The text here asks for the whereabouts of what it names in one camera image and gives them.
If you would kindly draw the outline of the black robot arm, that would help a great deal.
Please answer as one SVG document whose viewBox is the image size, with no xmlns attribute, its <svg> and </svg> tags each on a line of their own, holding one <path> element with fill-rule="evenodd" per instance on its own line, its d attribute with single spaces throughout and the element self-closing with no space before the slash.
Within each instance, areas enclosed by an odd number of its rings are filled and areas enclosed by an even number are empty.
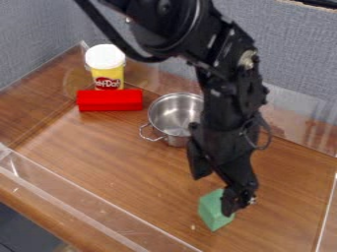
<svg viewBox="0 0 337 252">
<path fill-rule="evenodd" d="M 204 92 L 202 119 L 189 125 L 188 157 L 196 179 L 216 173 L 226 183 L 221 213 L 232 216 L 256 203 L 258 179 L 252 155 L 268 147 L 272 130 L 261 114 L 271 90 L 263 83 L 260 55 L 249 33 L 212 0 L 98 0 L 130 19 L 141 55 L 91 0 L 73 0 L 127 57 L 157 63 L 181 57 L 196 67 Z"/>
</svg>

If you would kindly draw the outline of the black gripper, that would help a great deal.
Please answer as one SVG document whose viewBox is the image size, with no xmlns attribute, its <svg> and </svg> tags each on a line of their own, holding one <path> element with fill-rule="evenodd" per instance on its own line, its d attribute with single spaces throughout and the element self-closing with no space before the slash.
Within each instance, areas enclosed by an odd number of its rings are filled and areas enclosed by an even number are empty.
<svg viewBox="0 0 337 252">
<path fill-rule="evenodd" d="M 272 138 L 268 138 L 267 144 L 258 145 L 261 128 L 272 132 L 260 112 L 232 130 L 214 130 L 205 122 L 189 125 L 192 139 L 188 159 L 192 175 L 200 180 L 217 173 L 225 181 L 221 211 L 226 217 L 256 202 L 260 184 L 250 157 L 256 150 L 265 150 L 272 143 Z"/>
</svg>

